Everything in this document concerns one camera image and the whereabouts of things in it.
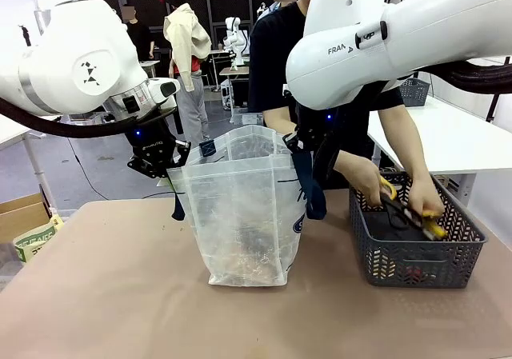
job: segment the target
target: table leg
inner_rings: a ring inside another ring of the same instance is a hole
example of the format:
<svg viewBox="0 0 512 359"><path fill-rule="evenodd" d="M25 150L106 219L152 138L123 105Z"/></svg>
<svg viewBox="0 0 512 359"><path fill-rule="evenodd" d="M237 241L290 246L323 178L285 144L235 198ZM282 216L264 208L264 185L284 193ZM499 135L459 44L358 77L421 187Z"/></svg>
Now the table leg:
<svg viewBox="0 0 512 359"><path fill-rule="evenodd" d="M45 172L41 169L39 162L34 154L34 149L30 144L30 140L28 139L28 134L23 137L23 145L25 146L26 153L29 156L30 163L32 163L32 167L34 168L34 174L37 177L39 184L42 187L43 192L50 203L50 206L53 208L57 208L57 202L55 201L55 197L51 192L50 186L48 185L48 181L46 180Z"/></svg>
<svg viewBox="0 0 512 359"><path fill-rule="evenodd" d="M211 61L214 64L214 75L215 75L215 90L214 92L217 92L221 89L221 87L218 85L218 76L217 76L217 67L215 66L215 57L211 56Z"/></svg>
<svg viewBox="0 0 512 359"><path fill-rule="evenodd" d="M227 76L227 89L230 92L230 107L231 107L230 123L234 124L234 119L233 119L233 115L234 115L234 110L233 110L233 94L231 93L231 80L230 80L230 76L229 75Z"/></svg>
<svg viewBox="0 0 512 359"><path fill-rule="evenodd" d="M371 157L371 161L379 167L381 165L381 149L379 146L377 146L377 143L375 143L374 146L374 155Z"/></svg>
<svg viewBox="0 0 512 359"><path fill-rule="evenodd" d="M471 191L477 174L464 174L458 185L457 199L465 206L470 203Z"/></svg>

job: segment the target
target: yellow scissors handle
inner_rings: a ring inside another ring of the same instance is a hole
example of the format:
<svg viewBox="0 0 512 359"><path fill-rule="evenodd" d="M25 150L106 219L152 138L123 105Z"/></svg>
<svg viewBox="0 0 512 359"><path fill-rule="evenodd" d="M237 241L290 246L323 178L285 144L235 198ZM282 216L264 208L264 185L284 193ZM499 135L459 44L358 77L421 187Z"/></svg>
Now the yellow scissors handle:
<svg viewBox="0 0 512 359"><path fill-rule="evenodd" d="M383 177L381 177L381 186L388 192L392 201L397 198L397 189Z"/></svg>

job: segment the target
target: desk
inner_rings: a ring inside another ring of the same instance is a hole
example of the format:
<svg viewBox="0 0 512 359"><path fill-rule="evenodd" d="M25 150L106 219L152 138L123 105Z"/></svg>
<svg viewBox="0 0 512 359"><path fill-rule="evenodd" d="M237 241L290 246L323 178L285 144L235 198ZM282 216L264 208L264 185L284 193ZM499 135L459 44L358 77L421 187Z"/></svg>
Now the desk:
<svg viewBox="0 0 512 359"><path fill-rule="evenodd" d="M139 62L138 64L141 65L144 71L149 70L152 78L156 78L157 73L154 70L154 65L157 65L158 63L160 63L160 61L146 61Z"/></svg>
<svg viewBox="0 0 512 359"><path fill-rule="evenodd" d="M51 116L45 117L44 119L54 121L57 118L60 117ZM32 145L30 144L30 131L31 130L29 128L11 121L9 118L4 117L3 115L0 115L0 150L12 146L14 143L23 142L26 153L30 159L30 163L34 168L34 174L37 177L39 184L41 185L46 198L48 199L48 202L52 207L57 208L57 202L55 201L54 195L52 194L50 186L48 185L48 181L46 180L45 172L39 165L38 159L36 158L34 150L32 149Z"/></svg>
<svg viewBox="0 0 512 359"><path fill-rule="evenodd" d="M425 107L411 107L410 116L422 138L432 174L463 174L459 200L467 205L476 173L512 170L512 134L466 111L428 97ZM397 155L386 140L378 113L370 114L368 134L375 142L374 160L384 151L397 166Z"/></svg>
<svg viewBox="0 0 512 359"><path fill-rule="evenodd" d="M231 120L230 120L230 123L234 123L234 120L233 120L233 115L234 115L234 111L233 111L233 94L231 93L231 82L230 82L230 78L231 77L234 77L234 79L240 77L241 75L249 75L249 67L248 66L239 66L238 67L238 70L232 70L231 67L226 67L224 70L221 71L221 73L219 74L221 77L227 77L227 81L230 85L230 88L228 89L229 90L229 94L230 94L230 107L231 107Z"/></svg>
<svg viewBox="0 0 512 359"><path fill-rule="evenodd" d="M288 286L207 285L173 199L83 206L0 293L2 357L490 359L512 355L510 252L491 232L466 290L368 285L346 191L306 221Z"/></svg>

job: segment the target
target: scissors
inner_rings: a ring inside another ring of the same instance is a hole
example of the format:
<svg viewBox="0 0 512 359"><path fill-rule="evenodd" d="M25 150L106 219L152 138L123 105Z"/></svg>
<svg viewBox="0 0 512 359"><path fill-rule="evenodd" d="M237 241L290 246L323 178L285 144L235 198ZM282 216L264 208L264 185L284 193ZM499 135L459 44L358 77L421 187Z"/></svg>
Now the scissors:
<svg viewBox="0 0 512 359"><path fill-rule="evenodd" d="M441 214L434 211L425 211L422 215L404 205L397 199L397 189L385 178L381 177L381 202L388 213L390 224L395 229L417 229L425 234L431 241L440 241L448 234L437 224L436 219Z"/></svg>

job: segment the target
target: basket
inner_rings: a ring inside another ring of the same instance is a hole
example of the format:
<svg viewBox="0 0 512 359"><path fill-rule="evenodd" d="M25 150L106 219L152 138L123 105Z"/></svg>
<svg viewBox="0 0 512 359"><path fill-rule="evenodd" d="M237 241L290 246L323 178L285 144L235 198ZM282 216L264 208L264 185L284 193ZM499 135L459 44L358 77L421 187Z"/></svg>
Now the basket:
<svg viewBox="0 0 512 359"><path fill-rule="evenodd" d="M408 175L383 176L397 188L398 199L407 202L412 185ZM387 212L382 207L369 206L361 193L350 188L350 219L362 268L371 285L466 288L487 239L435 178L434 183L446 208L438 221L448 232L443 241L376 239L372 236L376 227L390 227Z"/></svg>
<svg viewBox="0 0 512 359"><path fill-rule="evenodd" d="M406 107L423 107L429 94L430 83L418 78L409 78L400 86Z"/></svg>

